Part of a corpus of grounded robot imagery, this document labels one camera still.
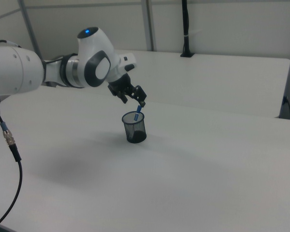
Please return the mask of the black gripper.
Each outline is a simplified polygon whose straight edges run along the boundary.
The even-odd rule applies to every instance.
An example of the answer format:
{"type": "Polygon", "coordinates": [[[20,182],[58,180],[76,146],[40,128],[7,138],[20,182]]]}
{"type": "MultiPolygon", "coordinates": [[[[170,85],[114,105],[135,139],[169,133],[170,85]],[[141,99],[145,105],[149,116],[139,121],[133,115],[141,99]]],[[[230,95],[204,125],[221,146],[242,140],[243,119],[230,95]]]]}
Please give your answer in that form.
{"type": "Polygon", "coordinates": [[[124,104],[127,103],[127,95],[135,99],[141,107],[145,106],[146,93],[141,86],[133,86],[128,74],[124,74],[118,80],[110,82],[108,88],[114,96],[120,97],[124,104]]]}

